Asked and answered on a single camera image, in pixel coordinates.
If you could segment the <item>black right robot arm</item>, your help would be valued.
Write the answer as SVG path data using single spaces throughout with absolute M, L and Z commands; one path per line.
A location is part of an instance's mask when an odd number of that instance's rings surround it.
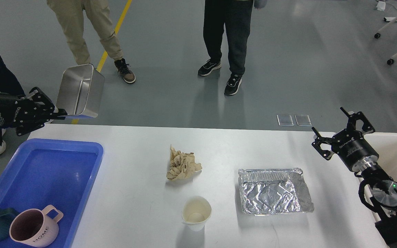
M 397 248 L 397 182 L 378 164 L 379 154 L 365 140 L 375 132 L 363 112 L 341 111 L 347 116 L 347 126 L 332 137 L 323 137 L 315 127 L 312 146 L 326 160 L 337 154 L 354 176 L 361 178 L 358 196 L 367 209 L 380 220 L 377 231 L 390 248 Z

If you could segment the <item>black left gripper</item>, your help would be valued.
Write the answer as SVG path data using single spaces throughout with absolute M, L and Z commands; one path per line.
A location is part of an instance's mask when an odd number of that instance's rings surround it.
M 15 128 L 16 135 L 22 136 L 45 127 L 52 119 L 66 118 L 66 110 L 57 108 L 40 88 L 29 93 L 27 97 L 0 93 L 0 129 Z

